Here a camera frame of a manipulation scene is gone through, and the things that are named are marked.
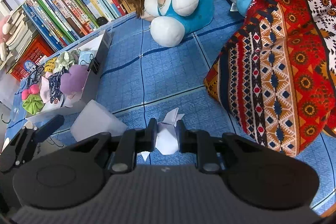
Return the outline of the white paper origami crane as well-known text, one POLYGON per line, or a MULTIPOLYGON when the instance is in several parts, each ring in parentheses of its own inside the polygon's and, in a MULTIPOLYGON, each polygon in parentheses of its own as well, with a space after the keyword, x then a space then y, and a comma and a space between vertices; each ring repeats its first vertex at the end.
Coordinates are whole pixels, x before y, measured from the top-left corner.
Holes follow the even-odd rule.
POLYGON ((157 123, 157 136, 155 137, 155 148, 164 156, 172 155, 179 149, 176 133, 177 121, 185 115, 179 114, 179 108, 169 111, 163 121, 157 123))

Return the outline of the white foam block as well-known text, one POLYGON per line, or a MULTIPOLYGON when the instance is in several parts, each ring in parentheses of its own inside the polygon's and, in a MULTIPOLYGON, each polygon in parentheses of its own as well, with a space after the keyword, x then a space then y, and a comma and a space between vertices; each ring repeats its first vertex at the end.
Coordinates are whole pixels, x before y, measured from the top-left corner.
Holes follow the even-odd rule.
POLYGON ((102 132, 120 136, 126 129, 127 125, 104 106, 90 100, 70 127, 70 132, 76 141, 82 141, 102 132))

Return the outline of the green scrunchie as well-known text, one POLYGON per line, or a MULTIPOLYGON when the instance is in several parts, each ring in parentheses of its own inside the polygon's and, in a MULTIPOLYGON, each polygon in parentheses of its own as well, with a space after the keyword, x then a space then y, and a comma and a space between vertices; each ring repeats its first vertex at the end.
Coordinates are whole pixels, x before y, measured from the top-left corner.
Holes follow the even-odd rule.
POLYGON ((39 94, 30 94, 23 100, 22 107, 31 115, 39 113, 44 107, 44 103, 39 94))

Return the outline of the pink cloth piece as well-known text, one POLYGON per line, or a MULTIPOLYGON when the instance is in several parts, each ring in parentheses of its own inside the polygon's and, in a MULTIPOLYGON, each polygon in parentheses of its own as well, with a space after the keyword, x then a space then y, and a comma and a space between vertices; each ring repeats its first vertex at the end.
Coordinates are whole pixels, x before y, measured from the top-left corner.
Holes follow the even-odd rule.
POLYGON ((40 97, 43 103, 47 103, 50 100, 49 80, 45 77, 41 79, 40 97))

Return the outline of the navy floral cloth pouch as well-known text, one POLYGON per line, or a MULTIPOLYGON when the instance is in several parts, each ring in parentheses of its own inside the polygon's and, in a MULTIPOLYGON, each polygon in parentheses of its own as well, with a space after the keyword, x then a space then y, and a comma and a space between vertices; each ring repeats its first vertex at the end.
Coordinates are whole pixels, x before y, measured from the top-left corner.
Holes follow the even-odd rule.
POLYGON ((56 72, 49 77, 49 93, 51 103, 54 103, 55 100, 60 100, 63 94, 60 90, 61 77, 68 72, 69 71, 66 69, 66 67, 63 67, 61 71, 56 72))

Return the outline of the pink bow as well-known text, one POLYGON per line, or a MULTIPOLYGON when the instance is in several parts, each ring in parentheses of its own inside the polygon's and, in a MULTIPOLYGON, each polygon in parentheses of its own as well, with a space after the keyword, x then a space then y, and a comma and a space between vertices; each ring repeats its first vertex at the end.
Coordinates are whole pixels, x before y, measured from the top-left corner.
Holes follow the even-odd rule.
POLYGON ((24 91, 22 91, 21 94, 21 98, 22 100, 26 100, 28 98, 29 95, 31 94, 39 94, 40 89, 39 89, 39 85, 38 84, 33 84, 31 85, 29 88, 25 89, 24 91))

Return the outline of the white cardboard tray box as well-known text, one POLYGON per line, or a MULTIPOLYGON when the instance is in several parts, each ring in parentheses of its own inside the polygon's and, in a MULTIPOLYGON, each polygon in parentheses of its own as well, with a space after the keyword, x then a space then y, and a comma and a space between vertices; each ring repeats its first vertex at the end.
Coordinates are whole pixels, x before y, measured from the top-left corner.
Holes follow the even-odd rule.
POLYGON ((37 82, 22 93, 25 118, 32 123, 46 121, 56 115, 79 113, 96 98, 102 69, 110 48, 108 31, 99 31, 78 42, 59 57, 76 53, 73 65, 52 73, 42 71, 37 82))

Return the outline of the miniature black bicycle model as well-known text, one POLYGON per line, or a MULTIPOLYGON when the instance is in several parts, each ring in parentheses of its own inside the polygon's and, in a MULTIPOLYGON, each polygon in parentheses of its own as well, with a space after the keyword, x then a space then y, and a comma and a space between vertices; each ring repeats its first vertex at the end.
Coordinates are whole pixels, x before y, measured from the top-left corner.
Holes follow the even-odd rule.
POLYGON ((27 77, 25 88, 28 89, 33 84, 38 84, 45 73, 43 65, 39 65, 34 71, 32 71, 27 77))

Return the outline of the green floral cloth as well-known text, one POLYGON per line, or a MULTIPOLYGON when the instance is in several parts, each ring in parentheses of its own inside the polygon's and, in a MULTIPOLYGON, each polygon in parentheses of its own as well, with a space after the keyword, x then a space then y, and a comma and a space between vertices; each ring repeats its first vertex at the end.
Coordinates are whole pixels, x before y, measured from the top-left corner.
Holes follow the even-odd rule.
POLYGON ((62 52, 55 61, 53 73, 61 72, 63 69, 69 70, 72 65, 78 63, 78 56, 74 52, 62 52))

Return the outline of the blue checked tablecloth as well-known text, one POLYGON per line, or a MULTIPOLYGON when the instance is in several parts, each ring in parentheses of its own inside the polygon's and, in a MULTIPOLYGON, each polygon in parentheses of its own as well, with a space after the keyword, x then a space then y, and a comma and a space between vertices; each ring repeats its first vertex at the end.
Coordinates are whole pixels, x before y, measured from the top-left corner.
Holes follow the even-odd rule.
MULTIPOLYGON (((114 114, 128 128, 144 128, 151 118, 163 121, 179 108, 188 129, 208 131, 212 136, 235 133, 251 140, 236 119, 212 99, 203 79, 224 42, 242 25, 237 12, 230 12, 229 0, 214 0, 210 25, 187 36, 174 48, 159 46, 150 36, 149 23, 129 15, 107 31, 112 42, 98 79, 93 99, 114 114)), ((324 133, 297 159, 312 166, 319 176, 319 189, 311 208, 322 214, 335 204, 335 138, 324 133)), ((179 165, 195 163, 195 155, 162 155, 157 149, 138 164, 179 165)))

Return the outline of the black binder clip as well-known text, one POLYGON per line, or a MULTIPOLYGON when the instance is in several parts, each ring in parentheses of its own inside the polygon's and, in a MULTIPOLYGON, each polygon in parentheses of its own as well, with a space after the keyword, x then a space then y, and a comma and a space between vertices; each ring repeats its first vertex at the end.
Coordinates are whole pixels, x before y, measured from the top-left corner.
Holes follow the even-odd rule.
POLYGON ((87 71, 90 72, 92 71, 94 74, 98 74, 99 73, 99 70, 100 70, 100 63, 98 61, 98 59, 96 57, 94 57, 94 59, 91 61, 90 65, 89 66, 86 66, 87 67, 87 71))

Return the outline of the red plastic crate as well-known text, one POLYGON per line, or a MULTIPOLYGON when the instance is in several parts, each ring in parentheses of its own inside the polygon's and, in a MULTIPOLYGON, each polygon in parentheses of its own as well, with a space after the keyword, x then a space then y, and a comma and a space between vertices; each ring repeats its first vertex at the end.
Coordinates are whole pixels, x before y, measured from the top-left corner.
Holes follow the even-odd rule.
POLYGON ((24 68, 25 61, 32 61, 35 65, 39 65, 43 57, 53 55, 55 51, 49 46, 45 39, 38 34, 30 42, 18 61, 9 69, 9 73, 18 81, 28 76, 29 71, 24 68))

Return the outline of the light blue cloth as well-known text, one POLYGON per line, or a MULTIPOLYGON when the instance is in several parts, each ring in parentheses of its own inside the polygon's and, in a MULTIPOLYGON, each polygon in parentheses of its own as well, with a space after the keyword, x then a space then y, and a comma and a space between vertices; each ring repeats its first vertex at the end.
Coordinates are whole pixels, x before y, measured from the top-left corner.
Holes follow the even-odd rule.
POLYGON ((78 65, 89 66, 94 59, 94 53, 92 51, 81 51, 79 55, 78 65))

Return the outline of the red patterned ethnic cushion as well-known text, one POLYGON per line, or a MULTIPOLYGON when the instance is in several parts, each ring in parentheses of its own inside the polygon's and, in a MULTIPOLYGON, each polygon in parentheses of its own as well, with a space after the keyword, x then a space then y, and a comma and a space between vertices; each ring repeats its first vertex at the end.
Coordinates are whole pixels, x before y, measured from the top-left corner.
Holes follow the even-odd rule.
POLYGON ((252 0, 204 80, 260 145, 294 157, 335 136, 335 0, 252 0))

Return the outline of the stack of grey books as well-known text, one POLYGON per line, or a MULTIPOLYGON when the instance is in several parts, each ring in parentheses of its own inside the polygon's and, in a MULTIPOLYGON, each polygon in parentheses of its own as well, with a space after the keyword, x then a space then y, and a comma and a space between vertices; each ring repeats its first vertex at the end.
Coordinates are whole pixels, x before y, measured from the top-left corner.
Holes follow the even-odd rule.
POLYGON ((32 39, 37 36, 38 31, 33 22, 20 6, 16 10, 9 13, 11 19, 11 29, 9 33, 11 37, 6 42, 7 57, 5 61, 1 61, 1 70, 8 69, 18 61, 25 49, 29 46, 32 39))

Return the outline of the pink white bunny plush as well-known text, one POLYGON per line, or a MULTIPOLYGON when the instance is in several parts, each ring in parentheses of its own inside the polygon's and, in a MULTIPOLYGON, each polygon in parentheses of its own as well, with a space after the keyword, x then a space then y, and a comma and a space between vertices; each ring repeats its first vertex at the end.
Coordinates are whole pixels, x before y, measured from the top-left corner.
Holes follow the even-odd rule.
POLYGON ((11 29, 11 24, 9 23, 9 20, 11 19, 11 15, 7 15, 4 18, 1 19, 1 25, 0 25, 0 32, 1 32, 1 61, 5 61, 7 57, 6 52, 6 42, 11 37, 11 34, 9 33, 11 29))

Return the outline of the small black box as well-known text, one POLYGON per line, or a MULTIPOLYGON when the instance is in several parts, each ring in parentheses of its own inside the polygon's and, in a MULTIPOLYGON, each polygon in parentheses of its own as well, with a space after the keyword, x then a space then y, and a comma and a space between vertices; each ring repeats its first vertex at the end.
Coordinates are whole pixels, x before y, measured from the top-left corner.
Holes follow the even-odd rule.
POLYGON ((98 26, 103 26, 108 23, 108 20, 104 16, 100 16, 99 18, 96 19, 96 22, 98 26))

